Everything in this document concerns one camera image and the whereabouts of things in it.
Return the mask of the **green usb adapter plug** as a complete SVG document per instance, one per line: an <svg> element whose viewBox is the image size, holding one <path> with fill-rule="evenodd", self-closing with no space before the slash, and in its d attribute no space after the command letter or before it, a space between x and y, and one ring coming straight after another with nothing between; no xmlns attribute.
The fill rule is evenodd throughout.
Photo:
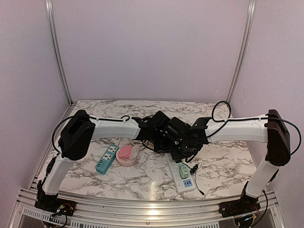
<svg viewBox="0 0 304 228"><path fill-rule="evenodd" d="M179 174L182 180L187 179L190 175L190 169L186 165L179 166Z"/></svg>

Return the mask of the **pink adapter plug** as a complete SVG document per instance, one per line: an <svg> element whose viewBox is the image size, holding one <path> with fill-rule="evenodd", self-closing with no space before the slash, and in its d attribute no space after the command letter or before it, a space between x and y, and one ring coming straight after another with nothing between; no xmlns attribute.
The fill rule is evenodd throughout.
<svg viewBox="0 0 304 228"><path fill-rule="evenodd" d="M132 155L133 148L130 145L126 145L120 148L118 157L120 159L129 159Z"/></svg>

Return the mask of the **long white power strip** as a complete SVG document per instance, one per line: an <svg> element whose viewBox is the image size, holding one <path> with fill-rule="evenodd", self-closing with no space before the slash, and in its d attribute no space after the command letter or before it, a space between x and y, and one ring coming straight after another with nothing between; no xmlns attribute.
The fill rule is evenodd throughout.
<svg viewBox="0 0 304 228"><path fill-rule="evenodd" d="M170 155L166 154L166 159L178 194L189 194L195 190L195 183L190 174L190 169L182 162L177 163Z"/></svg>

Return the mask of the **round pink socket base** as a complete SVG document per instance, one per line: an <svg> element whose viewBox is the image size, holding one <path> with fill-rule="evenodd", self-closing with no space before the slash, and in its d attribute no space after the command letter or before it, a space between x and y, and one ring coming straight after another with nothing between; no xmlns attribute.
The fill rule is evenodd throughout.
<svg viewBox="0 0 304 228"><path fill-rule="evenodd" d="M119 153L116 154L116 161L118 162L119 165L124 166L124 167L130 167L136 164L138 160L138 156L134 157L133 159L125 159L125 158L120 158Z"/></svg>

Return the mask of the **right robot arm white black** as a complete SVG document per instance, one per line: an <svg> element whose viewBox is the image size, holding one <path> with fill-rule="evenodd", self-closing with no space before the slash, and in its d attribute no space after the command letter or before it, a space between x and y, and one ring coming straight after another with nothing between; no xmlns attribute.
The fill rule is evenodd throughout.
<svg viewBox="0 0 304 228"><path fill-rule="evenodd" d="M203 145L212 142L254 141L267 144L265 158L246 182L240 199L219 204L219 212L227 217L260 208L259 195L293 155L287 124L291 122L281 119L277 110L270 109L265 115L248 118L228 117L216 120L214 116L201 117L193 125L172 118L165 133L175 142L171 148L174 160L192 157Z"/></svg>

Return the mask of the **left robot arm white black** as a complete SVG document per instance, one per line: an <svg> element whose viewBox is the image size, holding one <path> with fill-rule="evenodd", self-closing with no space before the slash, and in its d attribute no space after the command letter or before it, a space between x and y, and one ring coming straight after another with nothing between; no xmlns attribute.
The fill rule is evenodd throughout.
<svg viewBox="0 0 304 228"><path fill-rule="evenodd" d="M145 118L123 116L115 119L91 116L85 110L64 119L60 122L64 128L58 144L53 146L57 154L39 178L37 201L49 211L58 210L60 201L57 196L65 175L76 161L86 156L94 139L149 141L156 146L157 152L168 151L171 141L163 132L168 121L169 118L162 112Z"/></svg>

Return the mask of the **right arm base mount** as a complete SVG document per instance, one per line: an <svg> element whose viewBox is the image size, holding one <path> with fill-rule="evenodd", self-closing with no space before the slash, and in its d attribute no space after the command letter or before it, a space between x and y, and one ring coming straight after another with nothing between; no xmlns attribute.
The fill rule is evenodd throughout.
<svg viewBox="0 0 304 228"><path fill-rule="evenodd" d="M259 201L256 199L253 201L237 199L220 203L218 212L222 215L223 218L226 218L250 213L260 209L261 206L259 204Z"/></svg>

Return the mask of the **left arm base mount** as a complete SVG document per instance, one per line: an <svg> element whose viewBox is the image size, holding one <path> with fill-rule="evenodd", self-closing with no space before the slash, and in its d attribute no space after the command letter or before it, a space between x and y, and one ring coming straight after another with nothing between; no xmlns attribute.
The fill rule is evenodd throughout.
<svg viewBox="0 0 304 228"><path fill-rule="evenodd" d="M65 213L67 216L73 216L75 206L75 201L61 199L55 195L43 197L35 202L35 208L52 212L53 214L58 213L61 215Z"/></svg>

